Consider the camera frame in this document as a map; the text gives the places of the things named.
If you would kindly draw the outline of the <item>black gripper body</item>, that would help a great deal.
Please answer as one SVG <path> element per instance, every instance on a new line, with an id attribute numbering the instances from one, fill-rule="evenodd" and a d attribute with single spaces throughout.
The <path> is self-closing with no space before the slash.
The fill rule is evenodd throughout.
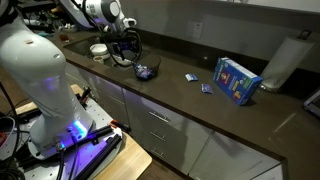
<path id="1" fill-rule="evenodd" d="M 134 32 L 125 32 L 122 34 L 108 34 L 107 47 L 109 51 L 115 54 L 120 54 L 125 50 L 138 52 L 138 36 Z"/>

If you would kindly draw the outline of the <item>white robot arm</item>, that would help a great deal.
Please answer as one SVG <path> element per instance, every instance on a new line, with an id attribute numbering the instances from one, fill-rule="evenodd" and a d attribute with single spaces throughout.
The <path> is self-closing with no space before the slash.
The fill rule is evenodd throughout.
<path id="1" fill-rule="evenodd" d="M 77 24 L 102 27 L 118 35 L 137 24 L 119 0 L 57 0 Z M 31 154 L 47 159 L 84 139 L 93 118 L 77 100 L 65 74 L 66 58 L 48 39 L 32 32 L 19 17 L 16 0 L 0 1 L 0 64 L 38 107 L 30 128 Z"/>

